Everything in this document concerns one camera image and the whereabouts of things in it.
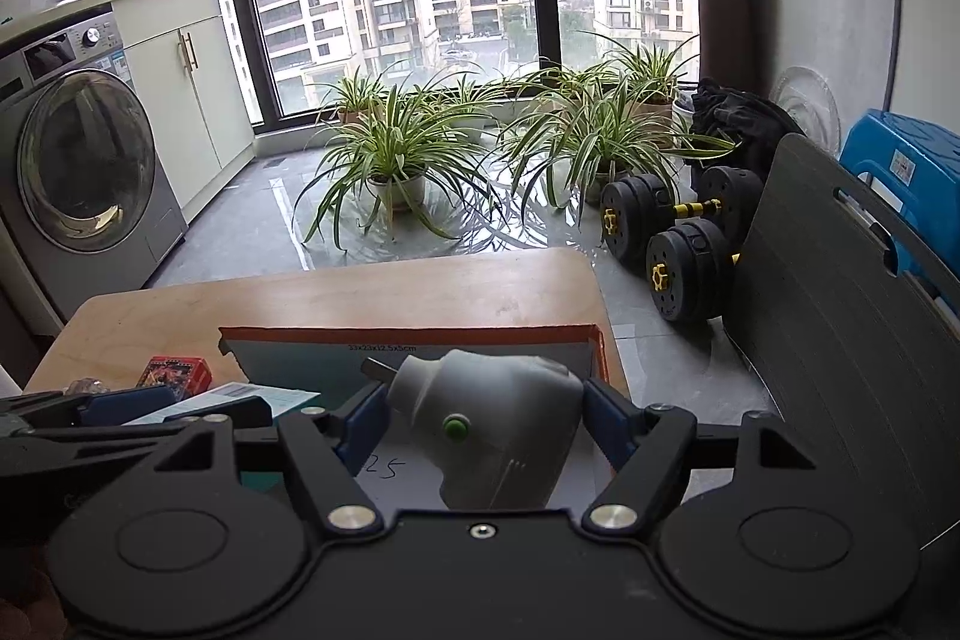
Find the white plug heater green button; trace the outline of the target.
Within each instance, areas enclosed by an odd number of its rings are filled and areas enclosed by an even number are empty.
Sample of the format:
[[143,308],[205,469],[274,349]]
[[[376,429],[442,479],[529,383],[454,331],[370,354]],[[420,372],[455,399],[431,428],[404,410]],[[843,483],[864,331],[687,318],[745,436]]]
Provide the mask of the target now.
[[395,369],[368,357],[363,374],[387,386],[387,404],[441,471],[451,510],[547,505],[581,422],[584,381],[540,356],[452,349],[410,356]]

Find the spider plant white pot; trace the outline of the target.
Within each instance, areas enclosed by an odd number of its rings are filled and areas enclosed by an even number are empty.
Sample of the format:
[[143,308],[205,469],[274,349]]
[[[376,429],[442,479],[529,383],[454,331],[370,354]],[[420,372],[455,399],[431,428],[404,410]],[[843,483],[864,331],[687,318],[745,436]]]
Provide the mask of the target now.
[[377,220],[412,216],[433,236],[454,241],[454,232],[428,208],[431,190],[454,208],[500,218],[503,198],[488,172],[491,149],[473,124],[491,103],[491,89],[463,71],[446,89],[433,83],[410,91],[399,85],[386,89],[356,122],[340,128],[302,187],[322,187],[324,195],[301,242],[309,244],[322,227],[330,227],[334,247],[342,248],[343,206],[363,197],[370,200],[363,229]]

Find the black dumbbell rear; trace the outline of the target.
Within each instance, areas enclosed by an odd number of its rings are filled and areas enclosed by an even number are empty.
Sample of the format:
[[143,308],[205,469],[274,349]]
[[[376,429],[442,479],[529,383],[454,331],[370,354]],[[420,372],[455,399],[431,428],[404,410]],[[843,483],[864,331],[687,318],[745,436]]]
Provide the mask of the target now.
[[694,202],[681,203],[656,174],[625,175],[601,191],[602,239],[613,258],[636,266],[654,234],[677,221],[703,218],[726,237],[732,252],[747,239],[763,191],[755,172],[740,167],[713,166],[700,175]]

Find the clear repellent liquid bottle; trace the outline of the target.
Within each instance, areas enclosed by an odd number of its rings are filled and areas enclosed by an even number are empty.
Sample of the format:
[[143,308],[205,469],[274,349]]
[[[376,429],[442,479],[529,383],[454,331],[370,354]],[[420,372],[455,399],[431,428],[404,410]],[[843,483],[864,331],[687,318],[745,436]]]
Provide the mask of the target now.
[[73,380],[65,388],[65,395],[102,395],[109,393],[110,388],[97,378],[85,377]]

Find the black dumbbell front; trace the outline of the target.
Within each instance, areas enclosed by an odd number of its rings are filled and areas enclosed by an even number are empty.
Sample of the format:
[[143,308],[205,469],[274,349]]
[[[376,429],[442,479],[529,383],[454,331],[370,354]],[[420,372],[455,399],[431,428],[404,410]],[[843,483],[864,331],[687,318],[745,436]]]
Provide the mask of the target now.
[[674,325],[720,317],[729,304],[739,253],[704,218],[680,221],[647,244],[646,278],[659,315]]

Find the black dumbbell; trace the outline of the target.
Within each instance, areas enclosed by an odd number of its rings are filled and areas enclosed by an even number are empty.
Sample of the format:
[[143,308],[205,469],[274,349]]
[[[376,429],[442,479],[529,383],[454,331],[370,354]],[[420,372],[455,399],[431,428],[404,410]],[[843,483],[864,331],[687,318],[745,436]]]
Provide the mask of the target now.
[[646,278],[659,315],[674,325],[720,317],[729,304],[739,253],[704,218],[680,221],[647,244]]
[[755,172],[740,167],[713,166],[700,175],[694,202],[681,203],[656,174],[625,175],[601,191],[602,239],[613,258],[636,266],[654,234],[677,221],[703,218],[726,237],[732,252],[747,239],[763,191]]

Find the white fan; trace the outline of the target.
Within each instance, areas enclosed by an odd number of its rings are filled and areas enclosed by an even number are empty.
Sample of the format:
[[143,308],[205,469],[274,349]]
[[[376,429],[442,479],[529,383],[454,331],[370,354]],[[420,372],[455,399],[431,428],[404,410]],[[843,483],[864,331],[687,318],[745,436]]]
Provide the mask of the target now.
[[771,89],[771,101],[788,113],[812,142],[838,158],[843,125],[835,96],[822,74],[799,65],[782,70]]

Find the black bag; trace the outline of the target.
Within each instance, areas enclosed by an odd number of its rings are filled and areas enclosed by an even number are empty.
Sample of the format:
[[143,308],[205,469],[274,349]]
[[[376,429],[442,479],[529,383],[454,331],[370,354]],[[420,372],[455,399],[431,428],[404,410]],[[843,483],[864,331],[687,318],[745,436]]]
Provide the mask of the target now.
[[736,143],[724,161],[765,177],[784,136],[802,135],[802,128],[786,110],[765,97],[725,88],[703,78],[693,94],[692,130]]

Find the grey front-load washing machine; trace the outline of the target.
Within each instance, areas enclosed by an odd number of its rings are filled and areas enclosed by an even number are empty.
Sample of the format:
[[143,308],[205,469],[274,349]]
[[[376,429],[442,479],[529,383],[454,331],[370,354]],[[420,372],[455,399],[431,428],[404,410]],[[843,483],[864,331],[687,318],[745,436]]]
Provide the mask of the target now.
[[187,230],[107,5],[2,46],[2,284],[39,335],[135,291]]

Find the white power adapter box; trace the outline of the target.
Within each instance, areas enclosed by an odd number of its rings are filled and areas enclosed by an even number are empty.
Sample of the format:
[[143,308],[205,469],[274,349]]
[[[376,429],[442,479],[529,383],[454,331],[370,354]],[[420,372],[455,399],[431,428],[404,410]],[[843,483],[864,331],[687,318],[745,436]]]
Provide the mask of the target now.
[[181,419],[184,416],[203,417],[207,414],[228,414],[233,408],[241,413],[251,411],[256,425],[268,424],[285,413],[295,411],[302,406],[322,403],[319,393],[291,390],[279,386],[256,385],[231,381],[217,386],[208,392],[191,396],[178,403],[158,409],[128,421],[128,425],[161,424],[168,420]]

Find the brown rolled mat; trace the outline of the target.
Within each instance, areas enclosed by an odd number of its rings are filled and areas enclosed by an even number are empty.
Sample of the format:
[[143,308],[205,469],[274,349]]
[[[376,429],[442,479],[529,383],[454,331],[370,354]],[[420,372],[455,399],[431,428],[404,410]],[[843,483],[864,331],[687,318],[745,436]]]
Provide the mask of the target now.
[[750,0],[698,0],[698,19],[701,78],[725,88],[757,91]]

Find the red playing card box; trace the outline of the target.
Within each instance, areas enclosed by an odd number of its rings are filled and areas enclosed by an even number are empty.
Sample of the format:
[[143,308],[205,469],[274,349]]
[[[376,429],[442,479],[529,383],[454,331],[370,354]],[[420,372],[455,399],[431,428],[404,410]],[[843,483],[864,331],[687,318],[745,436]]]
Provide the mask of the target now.
[[205,393],[212,386],[212,370],[203,357],[153,356],[137,386],[166,386],[176,401]]

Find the orange cardboard box tray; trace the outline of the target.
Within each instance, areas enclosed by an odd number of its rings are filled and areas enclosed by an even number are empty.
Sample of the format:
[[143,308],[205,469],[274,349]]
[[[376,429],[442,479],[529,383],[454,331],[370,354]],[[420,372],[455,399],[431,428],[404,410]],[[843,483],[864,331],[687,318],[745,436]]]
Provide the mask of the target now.
[[607,377],[592,325],[483,328],[225,326],[221,349],[256,385],[327,409],[386,388],[389,427],[358,481],[384,512],[581,512],[612,470],[584,427],[586,385]]

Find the grey folding lap board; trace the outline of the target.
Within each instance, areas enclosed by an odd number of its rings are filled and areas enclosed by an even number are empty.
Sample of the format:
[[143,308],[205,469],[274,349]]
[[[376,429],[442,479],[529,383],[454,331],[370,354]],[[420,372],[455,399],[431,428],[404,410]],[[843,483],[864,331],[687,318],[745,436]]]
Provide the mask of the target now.
[[931,542],[958,520],[958,330],[854,211],[958,280],[882,198],[809,138],[776,148],[724,328],[818,456]]

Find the right spider plant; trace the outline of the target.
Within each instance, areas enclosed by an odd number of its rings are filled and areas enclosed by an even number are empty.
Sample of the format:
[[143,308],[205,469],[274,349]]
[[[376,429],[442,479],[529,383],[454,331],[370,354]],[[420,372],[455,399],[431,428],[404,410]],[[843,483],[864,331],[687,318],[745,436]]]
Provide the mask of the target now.
[[599,39],[607,50],[597,64],[542,71],[534,101],[501,128],[498,161],[521,211],[535,191],[563,209],[628,174],[659,175],[675,193],[680,163],[717,161],[737,147],[726,133],[695,130],[675,109],[686,67],[697,60],[685,52],[693,37],[669,49]]

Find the blue plastic stool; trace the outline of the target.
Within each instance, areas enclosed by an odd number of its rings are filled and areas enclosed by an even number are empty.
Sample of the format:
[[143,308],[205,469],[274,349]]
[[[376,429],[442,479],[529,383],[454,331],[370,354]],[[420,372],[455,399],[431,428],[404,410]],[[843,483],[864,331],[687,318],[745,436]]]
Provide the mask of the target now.
[[851,128],[839,162],[880,195],[958,275],[958,135],[926,120],[872,109]]

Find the white cabinet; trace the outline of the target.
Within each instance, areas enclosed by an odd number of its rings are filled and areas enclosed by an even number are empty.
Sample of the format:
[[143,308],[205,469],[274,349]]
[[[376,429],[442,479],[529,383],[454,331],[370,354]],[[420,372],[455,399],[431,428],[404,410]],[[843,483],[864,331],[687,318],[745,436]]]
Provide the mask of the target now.
[[254,159],[220,0],[110,0],[133,86],[187,221]]

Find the spider plant terracotta pot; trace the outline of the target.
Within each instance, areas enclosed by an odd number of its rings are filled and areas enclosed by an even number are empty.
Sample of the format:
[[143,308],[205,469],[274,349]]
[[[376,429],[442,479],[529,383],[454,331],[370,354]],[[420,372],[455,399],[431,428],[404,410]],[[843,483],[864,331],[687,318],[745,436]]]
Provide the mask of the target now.
[[386,78],[382,71],[366,74],[357,68],[322,89],[317,118],[337,119],[342,125],[358,124],[376,117],[386,96]]

